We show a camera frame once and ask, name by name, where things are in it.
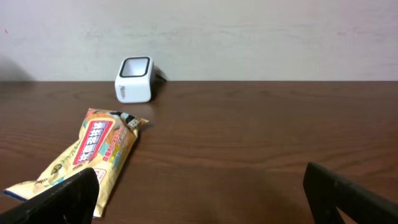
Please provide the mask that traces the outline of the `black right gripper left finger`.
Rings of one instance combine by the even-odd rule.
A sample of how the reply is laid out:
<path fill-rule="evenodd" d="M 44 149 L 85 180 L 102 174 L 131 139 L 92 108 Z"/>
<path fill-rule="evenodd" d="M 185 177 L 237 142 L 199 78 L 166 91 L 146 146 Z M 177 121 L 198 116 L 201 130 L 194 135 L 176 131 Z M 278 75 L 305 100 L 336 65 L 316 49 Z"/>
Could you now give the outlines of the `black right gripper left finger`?
<path fill-rule="evenodd" d="M 95 171 L 86 168 L 1 214 L 1 224 L 90 224 L 99 194 Z"/>

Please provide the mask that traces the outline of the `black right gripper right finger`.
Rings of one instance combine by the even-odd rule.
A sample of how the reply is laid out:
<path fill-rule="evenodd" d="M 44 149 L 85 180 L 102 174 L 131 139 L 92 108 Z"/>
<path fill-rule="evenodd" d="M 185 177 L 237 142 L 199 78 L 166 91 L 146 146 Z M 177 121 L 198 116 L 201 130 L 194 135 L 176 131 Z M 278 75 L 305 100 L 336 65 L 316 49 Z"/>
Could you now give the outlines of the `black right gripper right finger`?
<path fill-rule="evenodd" d="M 356 223 L 397 224 L 397 204 L 310 162 L 303 188 L 316 224 L 344 223 L 343 211 Z"/>

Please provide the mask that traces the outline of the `yellow wet wipes pack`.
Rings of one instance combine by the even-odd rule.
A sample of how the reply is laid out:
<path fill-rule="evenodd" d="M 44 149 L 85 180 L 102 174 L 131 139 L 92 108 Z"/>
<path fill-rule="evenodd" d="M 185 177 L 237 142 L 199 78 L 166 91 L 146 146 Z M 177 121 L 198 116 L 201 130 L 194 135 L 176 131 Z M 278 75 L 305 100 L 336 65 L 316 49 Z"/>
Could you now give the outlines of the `yellow wet wipes pack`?
<path fill-rule="evenodd" d="M 4 193 L 26 201 L 79 171 L 92 168 L 99 183 L 93 216 L 100 218 L 124 162 L 138 138 L 139 129 L 148 122 L 128 113 L 90 108 L 75 143 L 64 150 L 37 180 L 15 184 L 6 188 Z"/>

